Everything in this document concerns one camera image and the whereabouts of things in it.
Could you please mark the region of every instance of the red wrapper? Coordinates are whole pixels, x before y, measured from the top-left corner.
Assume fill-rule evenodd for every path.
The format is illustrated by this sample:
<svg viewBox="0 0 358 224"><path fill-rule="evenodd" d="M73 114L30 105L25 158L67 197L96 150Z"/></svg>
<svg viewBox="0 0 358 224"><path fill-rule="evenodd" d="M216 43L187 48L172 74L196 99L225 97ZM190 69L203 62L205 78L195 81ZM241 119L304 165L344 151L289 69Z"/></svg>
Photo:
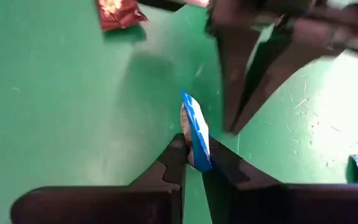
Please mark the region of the red wrapper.
<svg viewBox="0 0 358 224"><path fill-rule="evenodd" d="M147 21L136 0L96 0L103 31L126 28Z"/></svg>

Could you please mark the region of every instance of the green table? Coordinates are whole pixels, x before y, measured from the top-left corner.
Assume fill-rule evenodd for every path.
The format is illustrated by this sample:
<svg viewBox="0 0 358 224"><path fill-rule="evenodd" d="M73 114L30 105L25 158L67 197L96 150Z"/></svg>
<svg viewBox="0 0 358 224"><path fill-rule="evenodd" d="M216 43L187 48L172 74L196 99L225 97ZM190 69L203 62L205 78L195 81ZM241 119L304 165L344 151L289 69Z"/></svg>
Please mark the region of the green table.
<svg viewBox="0 0 358 224"><path fill-rule="evenodd" d="M0 2L0 223L36 187L128 184L181 131L182 89L215 137L268 174L346 182L348 155L358 153L358 56L296 72L230 136L203 10L142 11L149 23L103 34L93 1ZM192 168L185 223L211 223Z"/></svg>

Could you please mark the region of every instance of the red candy wrapper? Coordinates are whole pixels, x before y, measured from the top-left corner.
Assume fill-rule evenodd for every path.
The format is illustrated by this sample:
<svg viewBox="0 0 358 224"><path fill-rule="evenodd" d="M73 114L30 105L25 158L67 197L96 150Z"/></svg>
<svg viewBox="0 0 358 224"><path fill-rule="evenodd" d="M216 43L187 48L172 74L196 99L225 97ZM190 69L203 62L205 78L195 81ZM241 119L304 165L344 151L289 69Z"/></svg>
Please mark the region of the red candy wrapper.
<svg viewBox="0 0 358 224"><path fill-rule="evenodd" d="M126 28L147 21L136 0L96 0L103 31Z"/></svg>

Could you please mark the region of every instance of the green surface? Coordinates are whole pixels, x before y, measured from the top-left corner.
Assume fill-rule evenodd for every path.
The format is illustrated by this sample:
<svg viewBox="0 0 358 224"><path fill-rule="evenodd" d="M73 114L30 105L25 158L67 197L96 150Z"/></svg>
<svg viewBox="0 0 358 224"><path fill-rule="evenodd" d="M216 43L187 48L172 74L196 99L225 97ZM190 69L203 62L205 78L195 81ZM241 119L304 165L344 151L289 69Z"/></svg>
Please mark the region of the green surface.
<svg viewBox="0 0 358 224"><path fill-rule="evenodd" d="M128 184L180 132L181 89L216 138L268 174L346 182L348 155L358 153L358 56L301 69L230 136L202 9L143 7L149 23L104 35L94 5L0 1L0 223L36 187ZM211 223L191 168L185 223Z"/></svg>

